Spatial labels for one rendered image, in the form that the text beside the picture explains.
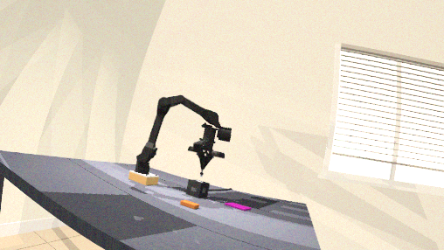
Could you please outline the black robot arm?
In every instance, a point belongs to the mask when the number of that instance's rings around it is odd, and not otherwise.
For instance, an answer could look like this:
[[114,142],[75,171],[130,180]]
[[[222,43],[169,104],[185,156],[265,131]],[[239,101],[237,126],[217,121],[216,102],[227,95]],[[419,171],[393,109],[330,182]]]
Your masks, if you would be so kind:
[[[190,99],[186,99],[182,95],[162,97],[158,100],[157,103],[156,118],[154,120],[153,128],[151,129],[151,132],[149,134],[149,140],[144,145],[141,154],[138,154],[136,156],[137,161],[135,164],[136,168],[134,172],[145,175],[149,174],[149,161],[153,159],[153,157],[156,156],[157,153],[156,139],[160,133],[163,118],[164,116],[166,116],[170,108],[173,108],[180,104],[185,105],[190,110],[203,117],[209,124],[211,124],[207,125],[206,123],[204,123],[203,125],[201,125],[202,128],[205,128],[203,137],[215,139],[217,130],[217,138],[220,141],[230,142],[232,129],[221,127],[219,123],[219,115],[216,112],[202,108],[198,104],[194,103]],[[213,128],[212,125],[214,125],[216,128]],[[209,149],[208,139],[202,141],[202,138],[199,138],[199,141],[194,142],[192,145],[193,150],[202,151],[203,149]]]

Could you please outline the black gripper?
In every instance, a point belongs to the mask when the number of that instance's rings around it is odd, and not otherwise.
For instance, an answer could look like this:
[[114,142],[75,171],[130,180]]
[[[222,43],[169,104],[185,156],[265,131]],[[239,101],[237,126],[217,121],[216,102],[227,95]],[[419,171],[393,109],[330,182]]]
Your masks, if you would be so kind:
[[205,141],[205,139],[208,139],[209,149],[203,149],[202,151],[198,151],[198,150],[193,150],[193,147],[191,147],[191,146],[188,148],[188,150],[190,152],[197,153],[196,155],[198,156],[199,164],[201,166],[201,170],[204,169],[206,167],[206,165],[212,159],[214,159],[214,157],[225,159],[225,153],[214,151],[212,149],[213,148],[213,144],[215,143],[214,139],[209,138],[209,137],[203,137],[202,141]]

